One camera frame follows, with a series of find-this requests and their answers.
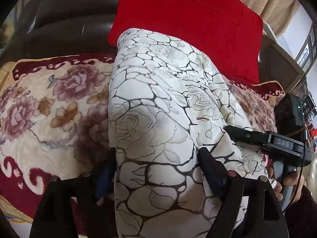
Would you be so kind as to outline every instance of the black cable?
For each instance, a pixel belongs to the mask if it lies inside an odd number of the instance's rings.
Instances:
[[[297,185],[296,185],[296,189],[295,189],[295,192],[294,192],[294,195],[292,197],[292,199],[290,200],[289,204],[287,205],[287,207],[283,210],[283,213],[285,213],[289,207],[292,205],[294,199],[295,199],[295,196],[298,192],[298,188],[299,188],[299,183],[301,181],[301,178],[302,178],[302,173],[303,173],[303,168],[304,168],[304,161],[305,161],[305,153],[306,153],[306,143],[307,143],[307,139],[308,139],[308,136],[307,136],[307,130],[304,129],[304,132],[305,132],[305,136],[304,136],[304,151],[303,151],[303,160],[302,160],[302,166],[301,166],[301,170],[299,172],[299,178],[298,178],[298,181],[297,181]]]

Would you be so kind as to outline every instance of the human hand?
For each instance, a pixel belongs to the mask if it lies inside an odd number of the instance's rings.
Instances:
[[[272,167],[268,167],[267,168],[267,172],[268,172],[268,176],[269,178],[272,178],[273,179],[273,174],[274,174],[274,170]],[[294,193],[295,193],[295,190],[296,190],[296,185],[297,185],[297,182],[298,182],[298,178],[299,178],[299,172],[295,171],[295,172],[291,172],[288,174],[288,176],[285,177],[285,179],[283,180],[283,184],[285,186],[295,186],[294,189],[293,189],[293,192],[292,192],[292,196],[291,198],[293,198],[294,196]],[[297,193],[294,197],[294,200],[292,203],[298,201],[302,195],[302,187],[304,185],[304,176],[302,175],[301,176],[301,180],[299,182],[299,187],[298,187],[298,190],[297,190]],[[281,190],[282,190],[282,185],[277,182],[276,183],[276,186],[274,187],[274,193],[277,197],[277,200],[278,201],[281,201],[283,199],[283,195],[281,193]]]

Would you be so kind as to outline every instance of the dark sleeve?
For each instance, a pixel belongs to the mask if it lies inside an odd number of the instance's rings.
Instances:
[[[285,213],[289,238],[317,237],[317,206],[306,186],[301,198]]]

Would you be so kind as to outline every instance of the white patterned fabric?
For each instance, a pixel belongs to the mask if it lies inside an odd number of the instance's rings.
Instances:
[[[109,85],[120,237],[206,236],[221,203],[198,166],[201,147],[243,177],[267,175],[258,148],[232,142],[227,124],[250,128],[207,55],[152,31],[133,28],[120,36]]]

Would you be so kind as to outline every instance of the gray handle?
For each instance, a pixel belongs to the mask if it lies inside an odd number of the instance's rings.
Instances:
[[[280,206],[282,210],[284,210],[291,200],[294,186],[284,186],[283,180],[289,173],[296,171],[296,167],[284,165],[283,162],[274,162],[273,170],[274,170],[274,179],[277,180],[282,185],[281,193],[283,195],[283,199],[280,201]]]

